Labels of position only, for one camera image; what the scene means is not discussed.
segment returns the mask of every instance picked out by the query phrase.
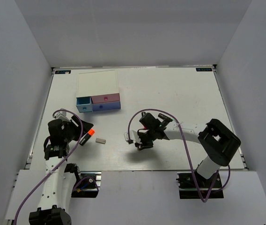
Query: white floor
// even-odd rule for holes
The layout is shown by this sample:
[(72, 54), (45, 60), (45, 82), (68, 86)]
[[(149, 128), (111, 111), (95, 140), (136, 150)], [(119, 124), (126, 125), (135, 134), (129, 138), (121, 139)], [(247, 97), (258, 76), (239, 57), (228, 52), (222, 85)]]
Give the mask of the white floor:
[[(154, 148), (142, 151), (125, 142), (124, 132), (130, 118), (144, 108), (165, 110), (186, 123), (205, 124), (217, 118), (231, 128), (213, 72), (196, 72), (195, 68), (116, 69), (121, 110), (79, 113), (76, 108), (77, 75), (97, 70), (72, 70), (71, 74), (54, 75), (33, 149), (31, 169), (45, 169), (43, 143), (49, 135), (47, 123), (53, 119), (52, 113), (60, 108), (73, 111), (94, 124), (95, 135), (83, 147), (79, 145), (68, 160), (82, 171), (189, 170), (180, 140), (156, 140)], [(139, 118), (133, 121), (132, 129), (142, 128)], [(106, 139), (106, 144), (95, 143), (96, 137)], [(206, 157), (206, 152), (201, 145), (192, 142), (188, 142), (188, 147), (196, 167)], [(232, 169), (244, 168), (239, 152), (230, 166)]]
[[(224, 182), (228, 173), (220, 172)], [(26, 194), (44, 177), (43, 171), (22, 170), (7, 210), (13, 219)], [(266, 197), (256, 172), (232, 172), (224, 199), (179, 199), (176, 172), (102, 172), (95, 199), (71, 199), (73, 225), (264, 225)], [(24, 204), (18, 225), (29, 225), (37, 210), (39, 187)]]

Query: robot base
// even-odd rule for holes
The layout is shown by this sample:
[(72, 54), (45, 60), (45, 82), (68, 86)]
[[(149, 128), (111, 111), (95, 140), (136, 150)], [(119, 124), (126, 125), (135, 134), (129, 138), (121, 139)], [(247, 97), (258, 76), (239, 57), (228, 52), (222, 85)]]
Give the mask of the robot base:
[[(203, 197), (205, 198), (208, 192), (208, 189), (210, 188), (211, 182), (213, 180), (214, 175), (210, 179), (204, 179), (200, 175), (196, 174), (197, 181), (199, 184), (199, 187), (201, 189), (201, 193)], [(196, 187), (193, 182), (192, 174), (191, 173), (178, 173), (177, 181), (179, 183), (179, 195), (180, 199), (200, 199), (199, 194), (196, 190)], [(217, 175), (217, 180), (214, 184), (214, 187), (212, 189), (212, 192), (209, 196), (210, 198), (223, 198), (223, 192), (216, 191), (222, 187), (222, 181), (219, 176)]]
[(30, 225), (72, 225), (71, 217), (62, 209), (55, 208), (49, 210), (37, 209), (29, 215)]

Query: drawer unit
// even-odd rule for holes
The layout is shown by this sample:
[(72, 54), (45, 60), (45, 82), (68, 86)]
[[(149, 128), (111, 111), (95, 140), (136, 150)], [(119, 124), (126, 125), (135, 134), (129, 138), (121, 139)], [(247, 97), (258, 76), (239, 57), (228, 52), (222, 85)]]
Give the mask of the drawer unit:
[(118, 102), (92, 104), (92, 111), (102, 111), (109, 109), (120, 109), (120, 102), (118, 101)]
[(110, 94), (110, 95), (98, 95), (98, 96), (91, 96), (92, 102), (94, 104), (97, 103), (105, 103), (105, 102), (119, 102), (119, 93), (117, 94)]
[(81, 113), (92, 112), (92, 103), (90, 97), (78, 97), (76, 107)]
[(76, 97), (82, 113), (120, 109), (116, 70), (78, 74)]

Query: pink drawer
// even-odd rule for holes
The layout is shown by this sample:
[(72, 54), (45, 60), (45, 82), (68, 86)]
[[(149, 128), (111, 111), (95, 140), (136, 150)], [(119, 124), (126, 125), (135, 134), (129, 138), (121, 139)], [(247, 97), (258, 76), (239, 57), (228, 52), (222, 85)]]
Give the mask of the pink drawer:
[(104, 103), (104, 102), (117, 102), (120, 101), (119, 93), (109, 94), (109, 95), (97, 95), (91, 97), (94, 104)]

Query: purple drawer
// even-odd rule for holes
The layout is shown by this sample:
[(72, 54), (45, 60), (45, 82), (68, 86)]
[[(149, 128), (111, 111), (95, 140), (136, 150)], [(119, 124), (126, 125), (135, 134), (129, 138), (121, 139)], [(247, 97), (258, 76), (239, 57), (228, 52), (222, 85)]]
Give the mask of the purple drawer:
[(92, 111), (102, 111), (109, 109), (120, 109), (120, 102), (118, 101), (118, 102), (92, 104)]

